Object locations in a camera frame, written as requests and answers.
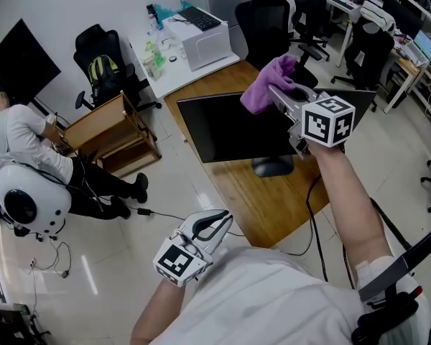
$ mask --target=monitor stand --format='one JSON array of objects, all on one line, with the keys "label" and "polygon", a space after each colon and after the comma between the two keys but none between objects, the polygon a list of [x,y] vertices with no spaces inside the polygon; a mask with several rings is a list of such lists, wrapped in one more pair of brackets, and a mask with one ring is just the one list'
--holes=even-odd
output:
[{"label": "monitor stand", "polygon": [[285,176],[294,171],[294,161],[291,155],[253,158],[252,169],[260,178]]}]

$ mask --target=hand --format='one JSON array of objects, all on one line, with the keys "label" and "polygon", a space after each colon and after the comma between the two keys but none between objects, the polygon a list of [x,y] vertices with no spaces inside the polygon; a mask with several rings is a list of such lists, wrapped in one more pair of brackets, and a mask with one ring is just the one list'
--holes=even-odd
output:
[{"label": "hand", "polygon": [[308,149],[310,153],[315,156],[317,159],[321,158],[322,156],[326,155],[332,155],[336,152],[341,152],[340,148],[338,146],[335,147],[327,147],[323,146],[322,144],[319,144],[317,142],[314,142],[310,139],[307,139],[308,143]]}]

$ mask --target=black keyboard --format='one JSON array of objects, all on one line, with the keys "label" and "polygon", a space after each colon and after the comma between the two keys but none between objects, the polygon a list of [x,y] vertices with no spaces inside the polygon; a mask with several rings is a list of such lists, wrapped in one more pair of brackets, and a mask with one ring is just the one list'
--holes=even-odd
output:
[{"label": "black keyboard", "polygon": [[345,3],[344,1],[341,0],[332,0],[335,1],[337,4],[340,4],[341,6],[344,6],[345,8],[349,9],[349,10],[353,10],[354,6],[351,6],[350,4]]},{"label": "black keyboard", "polygon": [[195,8],[194,6],[189,6],[188,8],[183,9],[179,14],[182,18],[188,20],[202,31],[217,27],[221,23],[220,20],[212,18],[211,15],[206,14],[204,11]]}]

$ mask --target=laptop screen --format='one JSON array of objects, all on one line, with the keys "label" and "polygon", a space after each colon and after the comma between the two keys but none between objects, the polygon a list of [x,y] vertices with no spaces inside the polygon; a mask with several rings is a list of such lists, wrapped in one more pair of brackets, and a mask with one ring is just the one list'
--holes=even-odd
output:
[{"label": "laptop screen", "polygon": [[425,54],[425,56],[430,59],[431,40],[428,38],[428,36],[423,31],[419,31],[417,36],[414,38],[414,42],[416,46]]}]

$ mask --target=white printer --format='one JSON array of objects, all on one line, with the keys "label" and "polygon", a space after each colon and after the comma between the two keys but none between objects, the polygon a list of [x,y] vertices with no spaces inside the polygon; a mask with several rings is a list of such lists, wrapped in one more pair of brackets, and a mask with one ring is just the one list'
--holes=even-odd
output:
[{"label": "white printer", "polygon": [[202,31],[193,24],[178,20],[185,21],[179,14],[176,14],[163,20],[163,25],[170,36],[182,43],[191,70],[196,70],[231,55],[230,37],[226,22],[221,21],[218,26]]}]

